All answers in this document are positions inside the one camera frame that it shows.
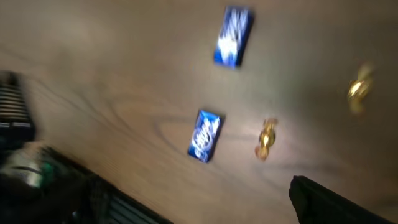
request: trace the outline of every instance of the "gold candy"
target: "gold candy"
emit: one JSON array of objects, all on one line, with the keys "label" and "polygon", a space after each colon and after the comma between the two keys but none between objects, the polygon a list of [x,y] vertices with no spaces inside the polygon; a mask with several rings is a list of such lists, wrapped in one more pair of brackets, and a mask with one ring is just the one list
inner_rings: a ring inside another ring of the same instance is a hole
[{"label": "gold candy", "polygon": [[269,148],[275,143],[274,127],[276,124],[276,119],[268,119],[264,121],[263,129],[260,133],[260,143],[255,150],[257,158],[262,161],[267,159]]},{"label": "gold candy", "polygon": [[364,111],[362,100],[372,87],[372,72],[373,67],[371,65],[362,65],[358,72],[358,79],[352,81],[349,85],[348,103],[351,112],[354,114],[361,114]]}]

